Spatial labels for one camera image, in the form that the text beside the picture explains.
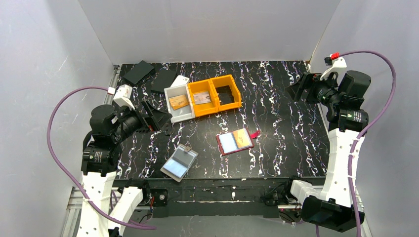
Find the gold credit card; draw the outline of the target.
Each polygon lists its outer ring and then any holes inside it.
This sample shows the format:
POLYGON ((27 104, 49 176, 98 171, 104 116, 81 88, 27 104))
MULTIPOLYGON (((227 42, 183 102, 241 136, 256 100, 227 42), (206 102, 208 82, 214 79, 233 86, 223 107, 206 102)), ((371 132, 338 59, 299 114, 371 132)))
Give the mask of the gold credit card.
POLYGON ((174 110, 177 110, 177 109, 180 109, 182 107, 189 105, 189 100, 185 94, 182 94, 182 95, 170 97, 169 104, 174 110))

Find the grey card holder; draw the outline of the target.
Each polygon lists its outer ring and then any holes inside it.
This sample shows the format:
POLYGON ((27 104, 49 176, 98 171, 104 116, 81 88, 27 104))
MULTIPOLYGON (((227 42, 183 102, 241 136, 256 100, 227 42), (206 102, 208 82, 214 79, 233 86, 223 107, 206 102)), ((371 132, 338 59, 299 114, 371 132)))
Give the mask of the grey card holder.
POLYGON ((160 171, 180 183, 197 156, 198 153, 191 147, 179 144, 160 171))

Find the black vip credit card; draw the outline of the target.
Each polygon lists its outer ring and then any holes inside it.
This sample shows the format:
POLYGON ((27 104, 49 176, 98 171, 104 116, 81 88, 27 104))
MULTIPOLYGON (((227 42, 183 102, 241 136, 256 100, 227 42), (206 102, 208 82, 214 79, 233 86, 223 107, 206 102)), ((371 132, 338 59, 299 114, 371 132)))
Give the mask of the black vip credit card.
POLYGON ((230 86, 221 86, 216 87, 216 92, 218 94, 220 105, 231 104, 235 102, 234 95, 230 86))

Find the red leather card holder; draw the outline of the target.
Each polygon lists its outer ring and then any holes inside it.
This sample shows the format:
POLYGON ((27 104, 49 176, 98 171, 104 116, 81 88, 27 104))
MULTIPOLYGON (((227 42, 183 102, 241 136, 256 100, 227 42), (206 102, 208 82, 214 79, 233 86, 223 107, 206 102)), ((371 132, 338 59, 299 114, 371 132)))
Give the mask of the red leather card holder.
POLYGON ((225 156, 247 150, 254 147, 253 140, 260 135, 260 131, 250 133, 248 129, 242 128, 216 136, 220 153, 225 156))

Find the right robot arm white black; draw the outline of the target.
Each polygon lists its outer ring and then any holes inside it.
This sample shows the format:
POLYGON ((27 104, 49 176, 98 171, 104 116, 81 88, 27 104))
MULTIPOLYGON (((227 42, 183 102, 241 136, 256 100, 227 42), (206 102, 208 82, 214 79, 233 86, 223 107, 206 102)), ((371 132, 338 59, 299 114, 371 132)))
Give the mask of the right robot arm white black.
POLYGON ((349 70, 341 83, 337 83, 336 76, 337 73, 332 73, 328 79, 321 80, 321 74, 304 73, 286 89, 295 101, 306 92, 306 103, 320 103, 328 108, 330 154, 322 190, 316 190, 301 178, 290 178, 282 195, 301 204, 304 222, 343 233, 355 228, 357 219, 361 223, 365 219, 364 212, 355 213, 351 188, 364 140, 357 136, 369 123, 368 113, 360 107, 371 77, 349 70))

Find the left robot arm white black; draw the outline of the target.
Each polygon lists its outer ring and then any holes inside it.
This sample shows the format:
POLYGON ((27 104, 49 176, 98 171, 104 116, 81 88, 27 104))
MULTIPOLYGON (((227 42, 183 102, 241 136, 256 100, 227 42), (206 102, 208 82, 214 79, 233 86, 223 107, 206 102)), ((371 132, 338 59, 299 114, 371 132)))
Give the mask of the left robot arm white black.
POLYGON ((111 209, 110 199, 122 143, 135 133, 159 131, 171 119, 168 112, 159 111, 148 101, 141 102, 145 113, 138 108, 105 104, 91 112, 91 132, 83 144, 81 218, 79 237, 120 237, 135 207, 142 201, 144 186, 125 187, 121 200, 111 209))

